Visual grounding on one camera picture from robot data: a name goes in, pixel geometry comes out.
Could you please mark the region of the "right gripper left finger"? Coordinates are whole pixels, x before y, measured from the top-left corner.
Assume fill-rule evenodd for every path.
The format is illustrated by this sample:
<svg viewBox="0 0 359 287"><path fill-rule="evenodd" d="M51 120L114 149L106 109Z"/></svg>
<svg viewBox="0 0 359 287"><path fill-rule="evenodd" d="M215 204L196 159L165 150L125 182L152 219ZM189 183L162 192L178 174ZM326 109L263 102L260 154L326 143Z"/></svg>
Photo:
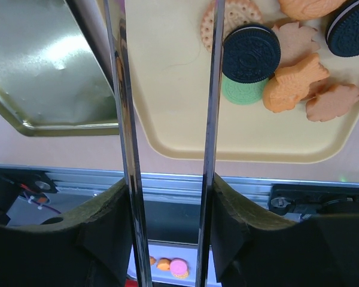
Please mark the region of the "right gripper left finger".
<svg viewBox="0 0 359 287"><path fill-rule="evenodd" d="M121 179L40 225L0 225L0 286L124 286L131 247Z"/></svg>

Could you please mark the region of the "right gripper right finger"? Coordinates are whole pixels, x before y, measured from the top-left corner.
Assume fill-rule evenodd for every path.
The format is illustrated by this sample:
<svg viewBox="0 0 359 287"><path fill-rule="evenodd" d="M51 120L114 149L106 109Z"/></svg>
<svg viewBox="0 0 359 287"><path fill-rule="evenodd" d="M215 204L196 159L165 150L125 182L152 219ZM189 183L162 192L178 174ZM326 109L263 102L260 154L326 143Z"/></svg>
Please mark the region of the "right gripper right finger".
<svg viewBox="0 0 359 287"><path fill-rule="evenodd" d="M263 208L214 181L211 247L223 286L359 286L359 188L275 185Z"/></svg>

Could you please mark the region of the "metal serving tongs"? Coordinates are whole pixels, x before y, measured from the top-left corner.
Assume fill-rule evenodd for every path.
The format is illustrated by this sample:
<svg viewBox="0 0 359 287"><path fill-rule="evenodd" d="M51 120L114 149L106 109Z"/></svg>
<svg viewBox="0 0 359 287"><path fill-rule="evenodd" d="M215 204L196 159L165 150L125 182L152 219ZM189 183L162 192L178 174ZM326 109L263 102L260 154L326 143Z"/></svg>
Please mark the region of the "metal serving tongs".
<svg viewBox="0 0 359 287"><path fill-rule="evenodd" d="M136 135L129 57L127 50L126 7L117 1L119 12L112 21L108 1L104 1L105 24L110 47L111 76L117 110L118 128L123 158L124 178L129 189L132 216L132 240L139 286L152 286L147 226ZM197 241L196 286L206 286L211 237L212 199L214 194L215 160L220 110L223 62L224 1L214 6L211 70L208 113L203 160L202 196Z"/></svg>

